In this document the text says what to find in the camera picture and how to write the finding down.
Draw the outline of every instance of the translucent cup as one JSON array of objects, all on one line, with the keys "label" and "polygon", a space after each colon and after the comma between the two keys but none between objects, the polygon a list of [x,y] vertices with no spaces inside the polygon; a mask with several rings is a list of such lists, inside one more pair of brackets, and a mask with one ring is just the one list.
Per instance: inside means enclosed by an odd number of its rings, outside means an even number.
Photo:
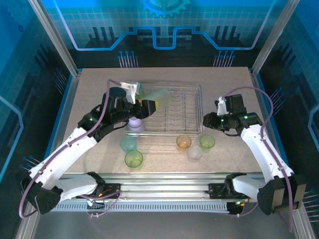
[{"label": "translucent cup", "polygon": [[210,151],[214,145],[215,145],[215,139],[211,135],[204,134],[199,139],[199,146],[204,153],[207,153],[208,151]]},{"label": "translucent cup", "polygon": [[132,136],[125,136],[120,142],[121,149],[128,153],[132,150],[136,150],[137,142],[136,139]]},{"label": "translucent cup", "polygon": [[186,149],[191,146],[191,138],[188,135],[180,135],[176,139],[176,144],[179,148]]},{"label": "translucent cup", "polygon": [[191,161],[197,161],[203,156],[203,151],[197,145],[192,145],[187,149],[187,156]]},{"label": "translucent cup", "polygon": [[128,152],[125,155],[125,164],[130,168],[137,168],[143,162],[143,155],[137,150]]},{"label": "translucent cup", "polygon": [[143,98],[143,100],[156,101],[157,109],[163,109],[170,106],[170,93],[167,89],[161,88]]}]

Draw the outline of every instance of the metal post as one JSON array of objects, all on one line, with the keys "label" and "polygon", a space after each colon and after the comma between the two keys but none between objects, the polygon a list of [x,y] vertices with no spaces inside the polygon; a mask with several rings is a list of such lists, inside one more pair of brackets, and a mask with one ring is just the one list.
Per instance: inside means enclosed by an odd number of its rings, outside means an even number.
[{"label": "metal post", "polygon": [[76,77],[78,74],[77,67],[68,51],[66,48],[59,32],[55,28],[53,22],[51,21],[51,18],[46,11],[45,7],[41,3],[41,1],[37,0],[28,0],[31,7],[33,8],[36,16],[40,20],[42,26],[44,27],[44,30],[50,37],[50,40],[52,41],[53,45],[55,46],[56,50],[58,51],[60,57],[62,58],[64,64],[70,71],[71,75],[73,77]]},{"label": "metal post", "polygon": [[290,17],[295,11],[296,6],[298,5],[299,0],[289,0],[282,12],[280,13],[273,29],[271,30],[263,48],[261,49],[259,55],[256,58],[256,61],[252,67],[252,74],[256,76],[260,69],[262,68],[263,64],[265,63],[268,55],[270,54],[271,50],[273,49],[274,45],[276,44],[278,38],[280,37],[281,33],[283,32],[287,22],[289,21]]}]

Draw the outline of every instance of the green cup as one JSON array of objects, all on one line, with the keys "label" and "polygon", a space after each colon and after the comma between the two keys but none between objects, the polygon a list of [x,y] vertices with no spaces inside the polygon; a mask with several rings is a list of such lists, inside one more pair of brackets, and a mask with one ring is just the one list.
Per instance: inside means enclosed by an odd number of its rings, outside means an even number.
[{"label": "green cup", "polygon": [[132,150],[125,155],[125,163],[130,168],[137,168],[143,162],[143,155],[137,150]]},{"label": "green cup", "polygon": [[213,136],[204,134],[199,139],[199,146],[204,153],[207,153],[215,145],[215,139]]}]

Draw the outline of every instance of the enclosure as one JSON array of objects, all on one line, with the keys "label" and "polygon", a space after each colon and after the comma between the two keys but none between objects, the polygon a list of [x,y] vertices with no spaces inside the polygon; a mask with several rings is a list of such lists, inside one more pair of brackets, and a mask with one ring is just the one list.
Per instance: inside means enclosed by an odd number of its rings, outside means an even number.
[{"label": "enclosure", "polygon": [[[0,0],[2,238],[316,238],[318,22],[315,0]],[[172,100],[145,120],[146,132],[125,127],[108,134],[62,176],[95,171],[121,184],[120,201],[98,220],[76,198],[21,220],[16,171],[30,170],[59,147],[101,103],[108,79],[142,82],[149,92],[163,87]],[[202,126],[203,116],[216,111],[214,101],[242,86],[270,96],[268,137],[307,181],[291,234],[278,216],[258,208],[244,218],[227,217],[227,203],[237,200],[211,200],[206,193],[231,173],[264,179],[244,141]],[[247,112],[268,117],[265,96],[238,93]],[[199,144],[204,133],[215,145],[190,162],[176,138],[187,134]],[[144,157],[135,170],[120,148],[127,134],[136,136]],[[28,203],[25,213],[31,211]]]}]

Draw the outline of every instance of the gear logo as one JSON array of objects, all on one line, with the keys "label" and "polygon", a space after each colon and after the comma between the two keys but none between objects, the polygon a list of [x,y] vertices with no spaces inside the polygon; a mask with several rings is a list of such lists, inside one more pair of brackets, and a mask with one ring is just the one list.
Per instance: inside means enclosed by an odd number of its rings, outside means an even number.
[{"label": "gear logo", "polygon": [[8,12],[18,23],[26,21],[31,14],[27,0],[3,0],[2,4],[7,7]]},{"label": "gear logo", "polygon": [[150,14],[165,18],[167,15],[173,17],[174,13],[179,14],[180,10],[185,10],[190,0],[141,0],[141,3]]}]

